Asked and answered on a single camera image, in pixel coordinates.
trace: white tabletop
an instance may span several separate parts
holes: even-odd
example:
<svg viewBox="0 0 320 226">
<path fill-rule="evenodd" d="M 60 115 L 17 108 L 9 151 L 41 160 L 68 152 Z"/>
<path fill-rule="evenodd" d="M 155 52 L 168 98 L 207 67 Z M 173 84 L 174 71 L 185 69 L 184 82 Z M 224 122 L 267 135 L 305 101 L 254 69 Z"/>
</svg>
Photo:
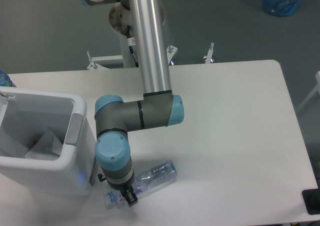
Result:
<svg viewBox="0 0 320 226">
<path fill-rule="evenodd" d="M 129 133 L 133 165 L 171 158 L 175 183 L 125 211 L 89 197 L 30 192 L 0 176 L 0 225 L 249 226 L 319 220 L 308 215 L 302 190 L 317 187 L 280 65 L 276 61 L 176 65 L 180 125 Z M 72 92 L 88 104 L 105 94 L 142 99 L 139 69 L 10 75 L 21 88 Z"/>
</svg>

